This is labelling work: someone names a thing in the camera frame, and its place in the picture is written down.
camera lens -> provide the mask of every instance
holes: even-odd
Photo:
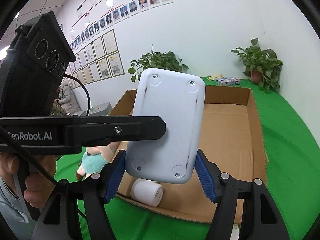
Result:
[[[57,63],[59,61],[59,54],[56,50],[50,53],[48,59],[47,59],[47,70],[52,71],[57,66]]]
[[[61,77],[64,74],[64,68],[65,68],[65,64],[61,63],[59,68],[58,68],[58,76]]]
[[[36,46],[36,58],[43,58],[47,53],[48,42],[46,40],[41,40]]]

white plastic device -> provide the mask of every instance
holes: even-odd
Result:
[[[191,179],[204,108],[204,81],[157,68],[140,78],[133,116],[160,116],[166,132],[159,140],[128,142],[126,171],[133,177],[172,184]]]

blue gripper pad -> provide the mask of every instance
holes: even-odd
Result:
[[[106,203],[109,203],[111,199],[113,199],[116,196],[116,193],[118,191],[120,182],[122,180],[122,177],[125,172],[125,154],[124,152],[118,161],[117,166],[114,168],[108,182],[107,182],[107,190],[105,195]]]
[[[199,153],[196,157],[195,169],[205,196],[209,198],[211,202],[214,202],[214,200],[217,198],[217,195],[214,191],[214,181]]]

ceiling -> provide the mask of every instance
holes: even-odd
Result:
[[[0,40],[0,50],[10,45],[15,36],[15,29],[24,24],[27,20],[49,11],[55,15],[60,11],[67,0],[30,0],[19,12],[19,17],[14,19],[2,39]]]

person in gray coat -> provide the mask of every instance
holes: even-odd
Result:
[[[69,82],[67,79],[62,81],[59,90],[60,99],[57,100],[58,104],[71,115],[76,112],[81,111],[75,95],[73,94],[71,88],[69,87]]]

